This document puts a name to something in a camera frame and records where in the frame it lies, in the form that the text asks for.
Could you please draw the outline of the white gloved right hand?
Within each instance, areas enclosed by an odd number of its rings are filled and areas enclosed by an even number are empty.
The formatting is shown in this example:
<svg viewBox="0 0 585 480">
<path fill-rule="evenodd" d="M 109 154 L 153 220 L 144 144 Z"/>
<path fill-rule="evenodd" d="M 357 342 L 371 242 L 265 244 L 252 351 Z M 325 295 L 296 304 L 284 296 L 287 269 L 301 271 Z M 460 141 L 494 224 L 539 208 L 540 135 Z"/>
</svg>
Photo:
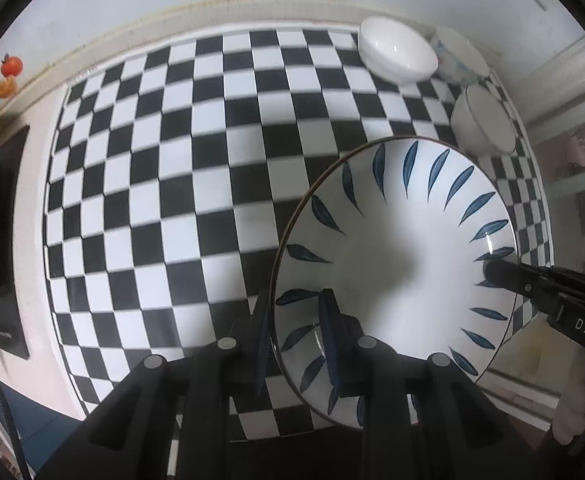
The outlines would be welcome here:
<svg viewBox="0 0 585 480">
<path fill-rule="evenodd" d="M 551 433 L 561 445 L 568 445 L 585 430 L 585 349 L 575 352 L 569 376 L 558 402 Z"/>
</svg>

